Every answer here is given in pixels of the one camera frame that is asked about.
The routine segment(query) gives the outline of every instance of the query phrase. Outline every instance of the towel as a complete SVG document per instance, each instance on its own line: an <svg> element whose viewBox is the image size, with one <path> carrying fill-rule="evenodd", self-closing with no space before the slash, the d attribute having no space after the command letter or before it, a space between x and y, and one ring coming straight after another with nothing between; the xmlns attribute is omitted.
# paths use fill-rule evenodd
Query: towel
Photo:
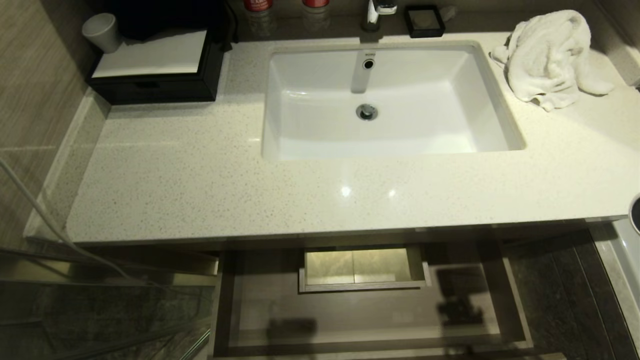
<svg viewBox="0 0 640 360"><path fill-rule="evenodd" d="M578 87L605 95L613 85L594 77L589 69L591 32L582 15L573 10L540 15L523 21L496 47L491 57L503 64L507 81L522 101L536 100L547 111L564 108L578 99Z"/></svg>

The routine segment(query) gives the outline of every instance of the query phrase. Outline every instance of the undermount sink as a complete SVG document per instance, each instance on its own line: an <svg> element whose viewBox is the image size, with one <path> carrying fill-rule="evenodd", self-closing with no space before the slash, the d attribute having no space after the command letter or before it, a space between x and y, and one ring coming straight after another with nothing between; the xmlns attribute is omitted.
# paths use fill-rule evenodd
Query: undermount sink
<svg viewBox="0 0 640 360"><path fill-rule="evenodd" d="M524 148L474 43L276 53L268 84L267 160Z"/></svg>

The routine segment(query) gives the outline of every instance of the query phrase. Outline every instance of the faucet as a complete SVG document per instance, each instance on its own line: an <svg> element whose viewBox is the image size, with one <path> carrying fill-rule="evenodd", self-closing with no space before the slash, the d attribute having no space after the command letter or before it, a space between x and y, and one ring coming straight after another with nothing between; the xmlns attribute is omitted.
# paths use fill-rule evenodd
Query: faucet
<svg viewBox="0 0 640 360"><path fill-rule="evenodd" d="M374 33L380 29L380 15L393 15L398 6L396 0L368 0L362 29L368 33Z"/></svg>

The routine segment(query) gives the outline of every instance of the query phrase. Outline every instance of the soap dish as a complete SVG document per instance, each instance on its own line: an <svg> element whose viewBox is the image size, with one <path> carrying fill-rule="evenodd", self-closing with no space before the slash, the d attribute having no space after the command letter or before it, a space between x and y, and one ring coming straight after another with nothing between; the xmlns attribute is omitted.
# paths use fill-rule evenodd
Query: soap dish
<svg viewBox="0 0 640 360"><path fill-rule="evenodd" d="M404 19L412 38L437 38L444 34L444 21L435 5L407 6Z"/></svg>

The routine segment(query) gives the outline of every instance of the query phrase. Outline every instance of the speckled countertop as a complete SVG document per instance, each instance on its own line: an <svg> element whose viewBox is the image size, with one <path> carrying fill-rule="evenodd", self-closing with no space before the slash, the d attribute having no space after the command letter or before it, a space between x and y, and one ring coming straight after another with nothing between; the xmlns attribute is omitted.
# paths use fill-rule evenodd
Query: speckled countertop
<svg viewBox="0 0 640 360"><path fill-rule="evenodd" d="M475 40L486 54L507 36L394 36L379 46ZM625 214L640 192L640 94L595 51L594 69L615 91L580 94L552 113L517 100L491 62L522 151L263 160L270 54L359 46L357 38L241 43L225 57L216 102L115 106L67 231L90 243L608 217Z"/></svg>

